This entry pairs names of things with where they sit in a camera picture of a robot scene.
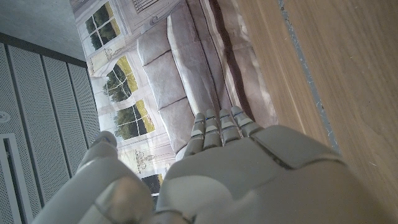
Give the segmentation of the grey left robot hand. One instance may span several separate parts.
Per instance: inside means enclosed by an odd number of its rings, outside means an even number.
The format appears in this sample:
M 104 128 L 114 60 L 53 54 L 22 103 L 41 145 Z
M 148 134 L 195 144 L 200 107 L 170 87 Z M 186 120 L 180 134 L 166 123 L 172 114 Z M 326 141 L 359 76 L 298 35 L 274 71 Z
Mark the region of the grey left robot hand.
M 102 131 L 36 223 L 396 223 L 324 144 L 240 107 L 195 116 L 156 199 Z

